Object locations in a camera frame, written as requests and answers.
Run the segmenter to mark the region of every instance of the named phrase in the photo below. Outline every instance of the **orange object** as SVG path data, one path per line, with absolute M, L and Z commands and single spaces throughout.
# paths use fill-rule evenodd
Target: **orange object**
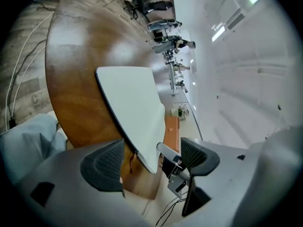
M 165 119 L 165 135 L 163 143 L 179 153 L 179 118 L 169 116 Z

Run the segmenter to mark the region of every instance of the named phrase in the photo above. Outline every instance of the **white cable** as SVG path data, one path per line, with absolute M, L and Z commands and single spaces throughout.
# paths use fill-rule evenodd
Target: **white cable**
M 25 71 L 24 71 L 24 73 L 23 73 L 23 75 L 22 75 L 22 78 L 21 78 L 21 80 L 20 80 L 19 86 L 18 86 L 17 91 L 16 91 L 16 94 L 15 94 L 15 99 L 14 99 L 14 104 L 13 104 L 13 110 L 12 110 L 12 112 L 11 112 L 12 115 L 14 114 L 17 94 L 18 94 L 19 88 L 20 88 L 20 86 L 21 86 L 21 83 L 22 83 L 22 81 L 23 81 L 23 78 L 24 78 L 24 76 L 25 76 L 25 73 L 27 72 L 27 69 L 30 67 L 30 65 L 33 63 L 33 61 L 36 59 L 36 57 L 38 56 L 38 54 L 40 54 L 40 52 L 41 52 L 42 50 L 44 50 L 44 49 L 45 49 L 45 46 L 44 46 L 41 50 L 39 50 L 39 52 L 35 55 L 35 57 L 34 57 L 34 58 L 32 59 L 32 61 L 29 63 L 29 65 L 27 66 L 27 68 L 25 69 Z
M 5 126 L 6 126 L 6 131 L 8 131 L 8 97 L 9 97 L 9 90 L 10 90 L 10 87 L 11 87 L 11 83 L 13 81 L 13 78 L 14 78 L 14 75 L 15 75 L 15 71 L 16 71 L 16 68 L 18 66 L 18 63 L 19 63 L 19 60 L 20 60 L 20 57 L 21 57 L 21 54 L 22 54 L 22 51 L 24 49 L 24 46 L 26 45 L 28 39 L 30 38 L 30 36 L 34 33 L 34 31 L 44 22 L 46 21 L 54 12 L 52 12 L 49 16 L 47 16 L 42 22 L 40 22 L 36 28 L 34 28 L 34 30 L 29 34 L 29 36 L 27 37 L 27 39 L 25 40 L 23 46 L 22 46 L 22 49 L 20 51 L 20 54 L 19 54 L 19 57 L 18 57 L 18 60 L 17 60 L 17 63 L 15 65 L 15 68 L 14 68 L 14 71 L 13 71 L 13 74 L 11 75 L 11 79 L 10 79 L 10 83 L 9 83 L 9 88 L 8 88 L 8 92 L 6 94 L 6 100 L 5 100 Z

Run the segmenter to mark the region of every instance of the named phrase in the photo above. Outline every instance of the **round table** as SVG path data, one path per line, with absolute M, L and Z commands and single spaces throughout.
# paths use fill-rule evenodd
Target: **round table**
M 46 82 L 59 123 L 74 147 L 124 138 L 99 90 L 98 67 L 150 67 L 161 102 L 167 112 L 172 108 L 168 67 L 131 26 L 138 22 L 130 23 L 122 8 L 119 16 L 86 0 L 61 0 L 54 13 L 46 46 Z M 131 173 L 132 149 L 125 144 L 123 186 L 154 199 L 162 171 L 151 174 L 134 159 Z

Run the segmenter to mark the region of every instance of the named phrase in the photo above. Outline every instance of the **wooden table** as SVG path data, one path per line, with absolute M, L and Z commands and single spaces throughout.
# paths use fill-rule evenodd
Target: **wooden table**
M 127 21 L 86 0 L 60 1 L 48 33 L 45 61 L 53 109 L 74 147 L 124 138 L 98 88 L 97 67 L 150 67 L 161 102 L 167 112 L 172 108 L 168 67 Z M 124 188 L 155 199 L 161 169 L 151 174 L 135 159 L 131 173 L 132 147 L 125 144 L 124 154 Z

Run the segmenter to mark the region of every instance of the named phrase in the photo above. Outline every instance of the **wooden floor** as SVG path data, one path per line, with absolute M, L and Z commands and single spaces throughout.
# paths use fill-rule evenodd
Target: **wooden floor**
M 57 2 L 45 2 L 45 6 L 54 9 L 57 6 Z M 106 9 L 111 11 L 117 18 L 133 27 L 142 40 L 152 39 L 152 35 L 147 31 L 146 20 L 139 16 L 137 20 L 131 20 L 130 15 L 123 10 L 123 0 L 87 0 L 88 4 L 94 4 L 97 9 Z M 0 53 L 0 133 L 6 131 L 5 127 L 5 99 L 7 90 L 10 83 L 10 78 L 16 65 L 20 50 L 25 42 L 27 36 L 31 31 L 45 19 L 51 11 L 44 9 L 39 4 L 30 4 L 25 8 L 15 21 L 9 37 L 4 44 Z M 46 20 L 29 38 L 22 55 L 20 57 L 17 70 L 21 66 L 25 56 L 37 45 L 38 42 L 46 39 L 48 28 L 51 22 L 51 18 Z M 35 54 L 45 46 L 45 42 L 40 44 L 35 52 L 29 56 L 17 76 L 16 83 L 13 87 L 11 104 L 12 108 L 13 98 L 18 84 L 21 80 L 22 74 L 26 67 L 33 59 Z M 46 80 L 45 80 L 45 51 L 42 51 L 30 68 L 23 79 L 23 83 L 20 86 L 18 92 L 14 117 L 17 124 L 20 124 L 39 113 L 47 113 L 52 110 L 52 105 L 49 99 Z

